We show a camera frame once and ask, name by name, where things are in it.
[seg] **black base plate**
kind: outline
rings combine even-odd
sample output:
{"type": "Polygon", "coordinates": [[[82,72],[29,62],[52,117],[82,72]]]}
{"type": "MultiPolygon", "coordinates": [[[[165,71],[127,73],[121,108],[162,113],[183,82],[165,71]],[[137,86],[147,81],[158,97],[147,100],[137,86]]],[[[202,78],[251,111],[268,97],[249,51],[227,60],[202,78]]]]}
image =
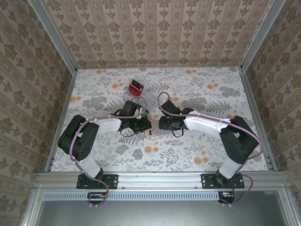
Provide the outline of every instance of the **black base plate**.
{"type": "MultiPolygon", "coordinates": [[[[103,182],[105,182],[108,185],[109,189],[117,189],[118,174],[104,174],[103,182]]],[[[105,186],[81,174],[78,177],[76,188],[77,189],[105,189],[105,186]]]]}
{"type": "Polygon", "coordinates": [[[203,189],[233,189],[233,184],[235,185],[235,189],[237,188],[245,188],[243,176],[240,174],[234,174],[234,176],[231,178],[231,181],[225,186],[220,186],[217,183],[216,180],[216,174],[215,173],[206,173],[206,174],[201,174],[201,181],[202,181],[202,186],[203,189]]]}

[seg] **table surface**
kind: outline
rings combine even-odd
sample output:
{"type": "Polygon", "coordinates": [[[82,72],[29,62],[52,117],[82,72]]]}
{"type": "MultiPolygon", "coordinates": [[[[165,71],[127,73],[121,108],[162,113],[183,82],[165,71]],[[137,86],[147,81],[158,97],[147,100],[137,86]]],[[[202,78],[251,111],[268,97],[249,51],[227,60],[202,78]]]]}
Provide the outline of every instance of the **table surface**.
{"type": "MultiPolygon", "coordinates": [[[[237,67],[78,70],[63,131],[74,115],[108,116],[122,108],[123,93],[132,79],[142,83],[146,93],[157,96],[161,91],[168,92],[180,109],[190,107],[219,118],[239,115],[255,132],[237,67]]],[[[160,116],[162,113],[156,107],[149,117],[159,119],[160,116]]],[[[216,171],[227,155],[219,137],[186,130],[180,138],[98,133],[92,156],[104,171],[216,171]]],[[[242,170],[268,170],[263,154],[248,161],[242,170]]],[[[51,171],[78,169],[58,148],[51,171]]]]}

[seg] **patterned wall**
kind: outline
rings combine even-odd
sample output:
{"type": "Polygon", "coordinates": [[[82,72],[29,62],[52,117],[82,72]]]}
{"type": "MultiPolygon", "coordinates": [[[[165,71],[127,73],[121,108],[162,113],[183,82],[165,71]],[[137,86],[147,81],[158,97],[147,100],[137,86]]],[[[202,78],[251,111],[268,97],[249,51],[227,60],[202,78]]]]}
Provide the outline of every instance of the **patterned wall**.
{"type": "Polygon", "coordinates": [[[42,0],[78,68],[238,65],[272,0],[42,0]]]}
{"type": "Polygon", "coordinates": [[[287,0],[247,70],[279,170],[301,209],[301,1],[287,0]]]}
{"type": "Polygon", "coordinates": [[[18,225],[44,171],[70,73],[27,1],[0,1],[0,225],[18,225]]]}

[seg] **robotic arm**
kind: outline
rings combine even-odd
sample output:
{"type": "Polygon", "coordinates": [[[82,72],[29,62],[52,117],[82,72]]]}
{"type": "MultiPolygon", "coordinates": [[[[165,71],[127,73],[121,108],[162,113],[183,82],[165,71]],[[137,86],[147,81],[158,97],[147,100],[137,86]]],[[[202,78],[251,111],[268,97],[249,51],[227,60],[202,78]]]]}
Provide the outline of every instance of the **robotic arm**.
{"type": "MultiPolygon", "coordinates": [[[[180,111],[180,109],[175,107],[170,101],[165,102],[161,107],[164,110],[176,113],[177,115],[202,115],[190,108],[185,108],[183,111],[180,111]]],[[[118,116],[133,116],[135,113],[137,113],[137,108],[138,107],[136,103],[127,101],[123,109],[119,111],[118,116]]],[[[216,120],[209,120],[194,116],[173,117],[165,114],[165,116],[162,116],[159,120],[159,128],[172,131],[183,131],[184,129],[199,130],[216,137],[221,137],[228,157],[223,165],[217,170],[216,181],[219,187],[225,187],[225,185],[229,184],[231,178],[247,160],[258,143],[249,134],[232,126],[220,123],[221,120],[218,118],[212,119],[216,120]]],[[[62,148],[66,154],[69,154],[71,142],[80,125],[85,121],[86,118],[83,116],[74,116],[64,133],[61,135],[58,146],[62,148]]],[[[247,123],[239,116],[235,116],[231,120],[224,119],[223,121],[228,121],[253,133],[247,123]]],[[[144,132],[145,130],[150,129],[151,122],[147,120],[147,116],[132,119],[118,119],[108,116],[101,118],[101,120],[87,123],[82,128],[79,136],[76,137],[72,151],[72,157],[74,160],[76,160],[81,170],[84,170],[92,178],[102,180],[103,170],[95,162],[91,154],[96,134],[98,130],[101,133],[110,131],[122,132],[122,130],[126,128],[131,128],[134,134],[137,134],[138,132],[144,132]]]]}

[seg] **white floral mat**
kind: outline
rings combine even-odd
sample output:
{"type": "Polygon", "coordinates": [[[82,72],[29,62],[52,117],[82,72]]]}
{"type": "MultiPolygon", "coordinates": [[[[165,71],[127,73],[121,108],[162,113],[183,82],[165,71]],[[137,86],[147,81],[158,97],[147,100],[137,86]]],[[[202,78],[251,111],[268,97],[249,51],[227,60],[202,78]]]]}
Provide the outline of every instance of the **white floral mat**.
{"type": "MultiPolygon", "coordinates": [[[[122,108],[123,93],[132,79],[144,85],[144,92],[156,96],[168,92],[180,109],[190,107],[220,118],[239,115],[255,131],[236,67],[78,70],[63,130],[74,115],[107,116],[122,108]]],[[[153,119],[160,116],[158,108],[150,113],[153,119]]],[[[144,134],[122,137],[119,132],[99,133],[92,155],[104,171],[216,171],[227,156],[219,137],[199,131],[185,131],[180,138],[150,139],[144,134]]],[[[249,161],[243,170],[267,170],[263,155],[249,161]]],[[[78,169],[58,148],[52,171],[78,169]]]]}

